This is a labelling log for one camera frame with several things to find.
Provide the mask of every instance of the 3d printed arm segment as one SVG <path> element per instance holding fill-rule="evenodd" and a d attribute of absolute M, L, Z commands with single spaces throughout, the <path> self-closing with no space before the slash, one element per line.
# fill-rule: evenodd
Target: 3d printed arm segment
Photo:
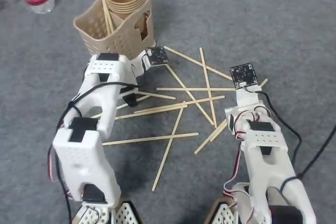
<path fill-rule="evenodd" d="M 294 180 L 280 193 L 269 194 L 270 188 L 281 187 L 282 182 L 295 176 L 295 171 L 288 156 L 288 147 L 281 133 L 280 126 L 270 117 L 268 109 L 258 94 L 251 91 L 261 91 L 258 84 L 246 88 L 244 73 L 240 72 L 236 79 L 237 104 L 225 110 L 228 125 L 233 135 L 242 140 L 241 150 L 244 152 L 250 183 L 237 183 L 234 190 L 243 190 L 249 197 L 237 191 L 233 193 L 237 201 L 238 212 L 245 223 L 253 211 L 250 223 L 272 223 L 274 216 L 270 211 L 273 205 L 281 205 L 279 197 L 285 197 L 288 202 L 300 212 L 301 223 L 315 224 L 316 218 L 309 198 L 300 180 Z"/>
<path fill-rule="evenodd" d="M 146 49 L 132 61 L 111 53 L 100 53 L 90 59 L 73 101 L 87 95 L 73 104 L 76 109 L 72 106 L 64 116 L 64 126 L 58 129 L 53 141 L 74 200 L 83 201 L 83 205 L 98 204 L 109 208 L 119 203 L 120 187 L 104 155 L 102 141 L 111 135 L 118 99 L 137 93 L 136 78 L 151 66 L 165 63 L 167 57 L 161 48 Z M 86 118 L 96 106 L 102 108 L 100 120 Z M 94 185 L 98 193 L 86 197 L 86 185 Z"/>

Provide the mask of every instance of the black cable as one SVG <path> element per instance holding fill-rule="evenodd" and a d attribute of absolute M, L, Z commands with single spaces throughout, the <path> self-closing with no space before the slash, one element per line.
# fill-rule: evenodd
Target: black cable
<path fill-rule="evenodd" d="M 75 105 L 72 105 L 72 107 L 77 111 L 80 118 L 83 117 L 82 112 L 80 112 L 79 108 L 77 108 Z"/>
<path fill-rule="evenodd" d="M 269 116 L 269 117 L 271 117 L 271 113 L 270 113 L 270 111 L 266 108 L 266 107 L 264 107 L 264 106 L 255 106 L 254 107 L 254 111 L 256 111 L 256 109 L 257 108 L 263 108 L 264 110 L 266 110 L 267 111 L 267 115 Z"/>
<path fill-rule="evenodd" d="M 335 135 L 335 132 L 336 132 L 336 125 L 334 126 L 334 128 L 330 132 L 327 140 L 324 142 L 324 144 L 322 144 L 321 148 L 316 153 L 315 157 L 310 161 L 310 163 L 307 165 L 307 167 L 299 174 L 301 177 L 303 177 L 307 173 L 307 171 L 313 166 L 313 164 L 316 162 L 316 160 L 321 156 L 322 152 L 324 151 L 326 146 L 330 143 L 332 137 Z"/>
<path fill-rule="evenodd" d="M 84 97 L 86 97 L 87 95 L 89 95 L 90 93 L 94 92 L 94 90 L 101 88 L 101 87 L 105 87 L 105 86 L 109 86 L 109 85 L 121 85 L 121 86 L 127 86 L 127 87 L 134 87 L 134 88 L 138 88 L 140 86 L 135 85 L 135 84 L 129 84 L 129 83 L 124 83 L 124 82 L 104 82 L 101 84 L 98 84 L 96 86 L 94 86 L 93 88 L 91 88 L 90 90 L 86 91 L 84 94 L 80 95 L 79 93 L 68 103 L 67 108 L 64 110 L 62 116 L 60 117 L 60 119 L 58 120 L 57 126 L 56 126 L 56 132 L 57 130 L 60 128 L 60 126 L 62 125 L 63 119 L 66 116 L 66 114 L 70 111 L 71 108 L 74 108 L 78 114 L 82 117 L 82 114 L 80 112 L 80 110 L 75 106 L 75 104 L 77 102 L 79 102 L 80 100 L 82 100 Z M 72 216 L 71 216 L 71 208 L 70 208 L 70 202 L 68 199 L 68 195 L 67 195 L 67 190 L 65 188 L 65 185 L 62 181 L 62 177 L 61 177 L 61 172 L 60 172 L 60 167 L 59 167 L 59 158 L 57 156 L 57 154 L 55 153 L 55 161 L 56 161 L 56 173 L 57 173 L 57 178 L 61 184 L 62 187 L 62 191 L 66 200 L 66 204 L 67 204 L 67 209 L 68 209 L 68 216 L 69 216 L 69 224 L 72 223 Z"/>
<path fill-rule="evenodd" d="M 149 56 L 147 53 L 145 53 L 142 57 L 141 57 L 141 63 L 142 63 L 142 68 L 143 68 L 143 80 L 144 80 L 144 84 L 143 86 L 145 86 L 147 84 L 147 77 L 146 77 L 146 65 L 145 65 L 145 62 L 143 61 L 143 57 L 145 56 Z"/>
<path fill-rule="evenodd" d="M 61 171 L 60 171 L 60 168 L 59 168 L 59 159 L 58 159 L 57 154 L 55 154 L 55 161 L 56 161 L 57 178 L 58 178 L 59 183 L 61 184 L 61 187 L 62 187 L 62 191 L 63 191 L 64 197 L 65 197 L 65 201 L 66 201 L 67 209 L 68 209 L 69 224 L 71 224 L 72 223 L 71 207 L 70 207 L 70 202 L 69 202 L 68 195 L 67 195 L 67 190 L 66 190 L 65 185 L 62 181 Z"/>
<path fill-rule="evenodd" d="M 88 65 L 84 68 L 83 76 L 82 76 L 82 82 L 84 81 L 84 78 L 85 78 L 85 72 L 86 72 L 87 68 L 88 68 Z"/>
<path fill-rule="evenodd" d="M 292 165 L 293 165 L 293 167 L 294 167 L 294 165 L 295 165 L 295 161 L 296 161 L 296 156 L 297 156 L 298 151 L 299 151 L 299 148 L 301 147 L 301 144 L 302 144 L 302 137 L 301 137 L 301 135 L 300 135 L 297 131 L 295 131 L 291 126 L 289 126 L 289 125 L 288 125 L 288 124 L 281 118 L 281 116 L 278 114 L 278 112 L 277 112 L 277 111 L 275 110 L 275 108 L 273 107 L 273 105 L 272 105 L 272 103 L 271 103 L 271 100 L 270 100 L 270 98 L 269 98 L 269 96 L 268 96 L 267 93 L 265 93 L 265 92 L 263 92 L 263 91 L 254 91 L 254 92 L 257 93 L 257 94 L 263 94 L 263 95 L 266 97 L 266 100 L 267 100 L 267 102 L 268 102 L 268 105 L 269 105 L 269 107 L 271 108 L 271 110 L 273 111 L 274 115 L 279 119 L 279 121 L 280 121 L 280 122 L 287 128 L 287 129 L 289 129 L 295 136 L 298 137 L 299 142 L 298 142 L 298 144 L 296 145 L 296 147 L 295 147 L 295 149 L 294 149 L 293 156 L 292 156 L 292 160 L 291 160 Z"/>
<path fill-rule="evenodd" d="M 93 88 L 89 89 L 88 91 L 86 91 L 85 93 L 83 93 L 82 95 L 77 94 L 77 96 L 75 96 L 74 99 L 72 99 L 69 103 L 67 108 L 64 110 L 62 116 L 60 117 L 60 119 L 58 120 L 57 126 L 56 126 L 56 131 L 61 127 L 62 122 L 64 117 L 66 116 L 66 114 L 70 111 L 71 108 L 74 107 L 74 105 L 79 102 L 80 100 L 82 100 L 84 97 L 86 97 L 87 95 L 89 95 L 90 93 L 94 92 L 94 90 L 101 88 L 101 87 L 105 87 L 105 86 L 109 86 L 109 85 L 121 85 L 121 86 L 127 86 L 127 87 L 133 87 L 133 88 L 139 88 L 139 85 L 136 84 L 130 84 L 130 83 L 124 83 L 124 82 L 118 82 L 118 81 L 112 81 L 112 82 L 104 82 L 101 84 L 98 84 L 96 86 L 94 86 Z"/>
<path fill-rule="evenodd" d="M 319 151 L 316 153 L 315 157 L 309 162 L 309 164 L 305 167 L 305 169 L 300 172 L 297 176 L 294 177 L 290 177 L 285 179 L 280 187 L 280 191 L 282 192 L 284 190 L 285 185 L 294 180 L 294 179 L 299 179 L 302 180 L 303 177 L 305 176 L 305 174 L 307 173 L 307 171 L 313 166 L 313 164 L 316 162 L 316 160 L 321 156 L 322 152 L 324 151 L 324 149 L 327 147 L 327 145 L 330 143 L 330 141 L 332 140 L 332 137 L 335 135 L 336 132 L 336 125 L 334 126 L 334 128 L 332 129 L 332 131 L 330 132 L 328 138 L 326 139 L 326 141 L 322 144 L 321 148 L 319 149 Z"/>

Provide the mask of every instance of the woven plastic basket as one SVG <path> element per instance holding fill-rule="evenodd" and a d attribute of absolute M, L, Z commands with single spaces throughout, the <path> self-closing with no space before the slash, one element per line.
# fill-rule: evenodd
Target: woven plastic basket
<path fill-rule="evenodd" d="M 141 33 L 135 28 L 145 16 L 145 29 Z M 107 36 L 102 0 L 94 4 L 73 21 L 91 55 L 99 52 L 117 52 L 134 59 L 147 47 L 155 46 L 151 0 L 125 20 L 111 13 L 114 32 Z"/>

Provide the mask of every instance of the black circuit board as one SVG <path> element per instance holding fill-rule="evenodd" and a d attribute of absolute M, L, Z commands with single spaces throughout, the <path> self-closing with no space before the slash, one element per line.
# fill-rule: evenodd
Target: black circuit board
<path fill-rule="evenodd" d="M 146 49 L 151 66 L 161 66 L 168 64 L 168 56 L 163 47 L 150 47 Z"/>
<path fill-rule="evenodd" d="M 232 67 L 230 68 L 230 73 L 236 89 L 241 89 L 243 86 L 248 87 L 258 84 L 258 79 L 252 63 Z"/>

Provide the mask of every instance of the perforated plastic plate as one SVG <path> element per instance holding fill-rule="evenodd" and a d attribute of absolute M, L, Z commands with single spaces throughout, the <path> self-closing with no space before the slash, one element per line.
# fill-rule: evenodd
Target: perforated plastic plate
<path fill-rule="evenodd" d="M 235 215 L 231 212 L 230 209 L 227 209 L 227 204 L 221 204 L 215 218 L 212 221 L 212 224 L 235 224 L 236 218 Z"/>
<path fill-rule="evenodd" d="M 116 214 L 117 224 L 138 224 L 130 204 L 123 203 Z"/>

